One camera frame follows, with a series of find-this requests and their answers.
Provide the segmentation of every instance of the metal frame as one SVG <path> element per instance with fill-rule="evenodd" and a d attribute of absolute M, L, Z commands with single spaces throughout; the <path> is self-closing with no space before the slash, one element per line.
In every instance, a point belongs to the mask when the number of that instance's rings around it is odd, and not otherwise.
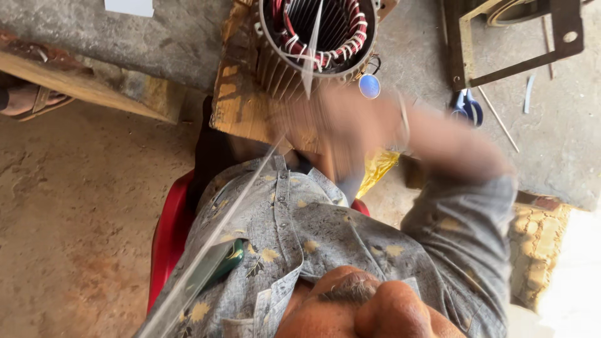
<path fill-rule="evenodd" d="M 551 0 L 551 18 L 555 50 L 513 66 L 474 78 L 471 21 L 479 14 L 490 13 L 507 0 L 488 0 L 475 9 L 468 0 L 444 0 L 447 41 L 453 90 L 477 87 L 526 70 L 571 57 L 584 50 L 584 32 L 580 17 L 581 0 Z"/>

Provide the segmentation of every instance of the nose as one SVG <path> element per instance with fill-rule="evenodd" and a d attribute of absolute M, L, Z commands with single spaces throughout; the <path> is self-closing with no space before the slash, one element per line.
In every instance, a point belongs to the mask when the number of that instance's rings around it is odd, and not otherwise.
<path fill-rule="evenodd" d="M 387 281 L 355 316 L 355 332 L 362 338 L 433 337 L 427 306 L 402 281 Z"/>

